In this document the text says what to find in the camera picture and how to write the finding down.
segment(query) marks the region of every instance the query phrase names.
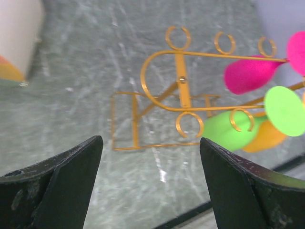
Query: gray stone surface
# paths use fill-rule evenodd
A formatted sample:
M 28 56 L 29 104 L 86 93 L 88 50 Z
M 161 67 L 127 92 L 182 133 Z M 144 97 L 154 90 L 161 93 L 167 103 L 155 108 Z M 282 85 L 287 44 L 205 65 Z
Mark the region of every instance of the gray stone surface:
M 257 54 L 261 37 L 254 9 L 246 0 L 45 0 L 47 18 L 42 44 L 33 61 L 30 85 L 1 86 L 0 172 L 2 174 L 65 151 L 92 135 L 101 135 L 104 150 L 91 198 L 86 229 L 149 229 L 209 200 L 198 146 L 111 150 L 110 96 L 115 91 L 142 92 L 139 73 L 152 53 L 168 49 L 171 25 L 192 34 L 188 50 L 216 52 L 219 31 L 234 35 L 237 54 Z M 175 33 L 175 44 L 184 36 Z M 227 40 L 222 39 L 228 48 Z M 175 80 L 172 56 L 155 59 L 148 86 L 160 94 Z M 233 60 L 189 57 L 193 94 L 221 94 L 219 105 L 235 105 L 260 97 L 267 87 L 236 96 L 222 81 Z M 179 105 L 178 101 L 166 101 Z M 130 143 L 128 96 L 117 103 L 118 146 Z M 140 107 L 148 101 L 141 98 Z M 181 140 L 174 128 L 178 114 L 155 109 L 141 124 L 141 143 Z M 193 136 L 197 121 L 183 118 Z M 236 152 L 265 167 L 302 153 L 300 138 L 257 154 Z

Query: white container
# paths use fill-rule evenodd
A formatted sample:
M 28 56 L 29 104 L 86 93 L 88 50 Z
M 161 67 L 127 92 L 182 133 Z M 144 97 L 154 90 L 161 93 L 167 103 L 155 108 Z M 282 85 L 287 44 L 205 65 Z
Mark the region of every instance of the white container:
M 253 3 L 265 36 L 276 43 L 276 57 L 286 58 L 289 38 L 298 31 L 305 31 L 305 0 L 253 0 Z M 288 63 L 280 66 L 276 77 L 283 86 L 302 81 Z
M 0 79 L 26 81 L 43 19 L 40 0 L 0 0 Z

